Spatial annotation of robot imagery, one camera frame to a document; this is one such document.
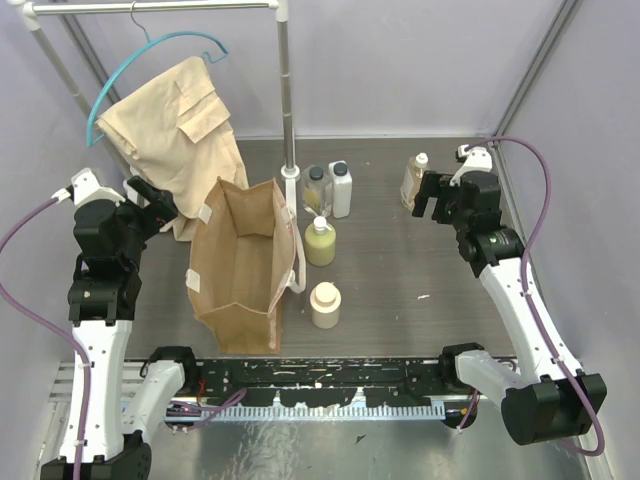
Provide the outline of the amber bottle white cap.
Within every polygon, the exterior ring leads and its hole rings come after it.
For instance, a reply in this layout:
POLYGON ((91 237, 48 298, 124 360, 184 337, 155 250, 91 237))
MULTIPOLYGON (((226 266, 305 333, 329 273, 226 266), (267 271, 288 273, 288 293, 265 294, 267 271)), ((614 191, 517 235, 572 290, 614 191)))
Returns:
POLYGON ((420 152, 408 161, 403 182, 400 187, 402 204, 412 211, 415 197, 420 189, 423 175, 429 170, 429 158, 426 153, 420 152))

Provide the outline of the white bottle black cap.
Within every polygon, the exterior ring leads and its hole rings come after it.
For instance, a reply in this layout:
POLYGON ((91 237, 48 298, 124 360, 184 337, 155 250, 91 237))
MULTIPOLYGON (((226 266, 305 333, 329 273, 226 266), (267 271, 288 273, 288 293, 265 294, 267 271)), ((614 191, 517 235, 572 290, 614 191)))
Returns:
POLYGON ((332 215, 334 218, 344 218, 350 214, 353 179, 351 170, 344 160, 332 162, 328 165, 332 180, 332 215))

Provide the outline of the clear bottle black cap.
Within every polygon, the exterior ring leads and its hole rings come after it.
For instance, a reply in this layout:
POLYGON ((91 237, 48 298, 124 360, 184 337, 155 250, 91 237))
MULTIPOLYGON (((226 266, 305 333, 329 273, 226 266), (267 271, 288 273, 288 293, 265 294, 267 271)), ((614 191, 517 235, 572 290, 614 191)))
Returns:
POLYGON ((332 180, 320 166, 311 165, 302 172, 304 209, 314 216, 329 217, 332 210, 332 180))

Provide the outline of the green pump lotion bottle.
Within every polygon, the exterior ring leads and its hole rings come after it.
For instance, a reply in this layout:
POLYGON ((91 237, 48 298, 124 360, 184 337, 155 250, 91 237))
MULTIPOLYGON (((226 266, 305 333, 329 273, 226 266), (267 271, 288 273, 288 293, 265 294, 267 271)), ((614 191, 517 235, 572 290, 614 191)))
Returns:
POLYGON ((336 231, 323 216, 316 216, 304 234, 307 261, 316 267, 329 265, 336 255, 336 231))

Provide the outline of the beige bottle wide cap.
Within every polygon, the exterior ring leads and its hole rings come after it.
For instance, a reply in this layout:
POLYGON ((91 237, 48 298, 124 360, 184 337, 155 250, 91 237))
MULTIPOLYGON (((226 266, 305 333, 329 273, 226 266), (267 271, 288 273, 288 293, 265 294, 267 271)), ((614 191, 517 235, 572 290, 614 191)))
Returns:
POLYGON ((317 284, 310 294, 312 322, 321 329, 331 329, 339 321, 341 293, 330 282, 317 284))

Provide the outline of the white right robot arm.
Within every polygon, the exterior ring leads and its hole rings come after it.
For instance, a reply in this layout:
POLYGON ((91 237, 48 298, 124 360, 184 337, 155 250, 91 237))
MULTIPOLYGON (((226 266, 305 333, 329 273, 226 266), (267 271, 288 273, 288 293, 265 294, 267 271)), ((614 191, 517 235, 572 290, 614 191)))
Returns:
POLYGON ((477 343, 446 346, 438 358, 442 388, 484 394, 521 446, 588 433, 606 384, 601 375, 584 371, 556 330, 523 261, 525 247, 502 222, 497 176, 428 172, 413 216, 423 216, 430 199, 436 201, 433 220, 455 229, 459 253, 494 302, 518 360, 511 370, 477 343))

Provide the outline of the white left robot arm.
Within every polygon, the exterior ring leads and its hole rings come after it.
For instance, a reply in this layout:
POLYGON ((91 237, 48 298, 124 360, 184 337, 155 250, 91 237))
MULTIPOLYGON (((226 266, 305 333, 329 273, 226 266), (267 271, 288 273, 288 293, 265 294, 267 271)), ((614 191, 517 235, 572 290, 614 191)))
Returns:
MULTIPOLYGON (((174 394, 188 396, 200 372, 188 347, 156 349, 128 407, 121 378, 148 241, 178 215, 172 194, 131 177, 138 205, 83 170, 55 202, 75 206, 80 252, 68 293, 75 351, 71 415, 44 479, 144 479, 150 442, 174 394)), ((271 355, 281 346, 281 299, 306 287, 293 181, 248 189, 220 180, 196 209, 186 286, 196 318, 231 355, 271 355)))

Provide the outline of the beige cloth garment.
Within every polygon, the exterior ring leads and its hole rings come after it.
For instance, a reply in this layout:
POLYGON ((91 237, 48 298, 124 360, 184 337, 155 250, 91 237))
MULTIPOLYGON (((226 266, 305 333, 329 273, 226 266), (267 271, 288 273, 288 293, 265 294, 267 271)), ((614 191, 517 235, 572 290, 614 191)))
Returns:
POLYGON ((218 179, 246 189, 246 168, 230 112, 199 57, 189 57, 104 111, 96 126, 149 184, 172 193, 168 228, 189 242, 218 179))

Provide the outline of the teal clothes hanger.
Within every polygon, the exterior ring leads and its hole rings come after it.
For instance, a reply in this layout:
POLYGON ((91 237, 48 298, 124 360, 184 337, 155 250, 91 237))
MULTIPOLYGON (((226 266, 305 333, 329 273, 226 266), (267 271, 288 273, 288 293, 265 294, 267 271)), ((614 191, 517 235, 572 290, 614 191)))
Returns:
POLYGON ((94 145, 96 145, 100 140, 102 140, 105 137, 105 134, 99 134, 98 136, 94 135, 94 129, 95 129, 95 125, 96 125, 96 121, 98 118, 98 114, 100 112, 100 108, 104 102, 104 100, 107 98, 108 94, 111 92, 111 90, 113 89, 116 81, 119 79, 119 77, 142 55, 144 55, 146 52, 150 51, 152 48, 156 47, 157 45, 160 45, 161 43, 164 43, 166 41, 175 39, 175 38, 180 38, 180 37, 198 37, 198 38, 202 38, 202 39, 206 39, 208 41, 213 42, 219 49, 219 51, 221 52, 221 54, 214 58, 208 51, 203 51, 202 54, 200 55, 200 57, 205 61, 210 63, 211 65, 214 65, 216 63, 219 63, 223 60, 225 60, 228 55, 229 55, 229 51, 228 49, 225 47, 225 45, 216 37, 209 35, 207 33, 204 32, 200 32, 200 31, 174 31, 171 33, 167 33, 164 34, 162 36, 156 37, 156 38, 152 38, 150 36, 150 34, 148 33, 147 29, 141 24, 139 23, 134 16, 134 9, 137 6, 137 1, 133 1, 131 6, 129 7, 129 16, 131 21, 137 26, 139 27, 145 36, 146 39, 146 43, 138 48, 136 51, 134 51, 126 60, 124 60, 118 67, 117 69, 111 74, 111 76, 107 79, 106 83, 104 84, 104 86, 102 87, 101 91, 99 92, 95 102, 93 103, 91 110, 88 114, 88 118, 87 118, 87 123, 86 123, 86 129, 85 129, 85 145, 88 148, 93 147, 94 145))

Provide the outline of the metal clothes rack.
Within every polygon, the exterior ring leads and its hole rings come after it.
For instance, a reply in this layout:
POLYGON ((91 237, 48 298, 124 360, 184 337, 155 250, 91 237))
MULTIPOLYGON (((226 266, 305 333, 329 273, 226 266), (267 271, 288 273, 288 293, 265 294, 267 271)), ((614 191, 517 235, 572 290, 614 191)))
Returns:
POLYGON ((98 99, 90 105, 82 95, 79 86, 66 68, 54 47, 44 34, 39 19, 45 16, 62 17, 66 15, 107 15, 128 14, 136 12, 172 12, 172 11, 205 11, 205 10, 232 10, 232 9, 269 9, 275 12, 278 34, 279 51, 279 77, 281 90, 281 111, 283 123, 283 150, 284 160, 281 168, 281 176, 285 185, 286 200, 293 205, 297 199, 297 181, 300 177, 300 168, 295 159, 295 135, 292 109, 290 55, 289 55, 289 3, 286 1, 131 1, 131 2, 107 2, 107 3, 47 3, 38 5, 32 1, 11 1, 10 6, 16 10, 26 29, 36 39, 41 50, 56 70, 59 78, 76 101, 76 104, 87 118, 86 144, 91 146, 99 141, 94 135, 94 124, 97 113, 107 94, 114 86, 119 75, 126 67, 143 53, 160 43, 172 38, 182 36, 194 36, 215 42, 223 56, 228 51, 216 38, 209 34, 196 31, 179 31, 163 35, 154 40, 149 40, 138 51, 131 55, 114 74, 106 80, 98 99))

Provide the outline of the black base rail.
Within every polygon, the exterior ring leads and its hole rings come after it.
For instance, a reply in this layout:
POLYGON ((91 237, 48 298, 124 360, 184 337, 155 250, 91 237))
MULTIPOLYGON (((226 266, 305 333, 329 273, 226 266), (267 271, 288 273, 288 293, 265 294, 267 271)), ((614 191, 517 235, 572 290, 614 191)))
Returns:
POLYGON ((245 358, 208 359, 178 391, 208 405, 220 405, 244 389, 241 404, 289 408, 351 404, 358 393, 369 408, 429 406, 435 396, 471 394, 440 378, 438 362, 422 358, 245 358))

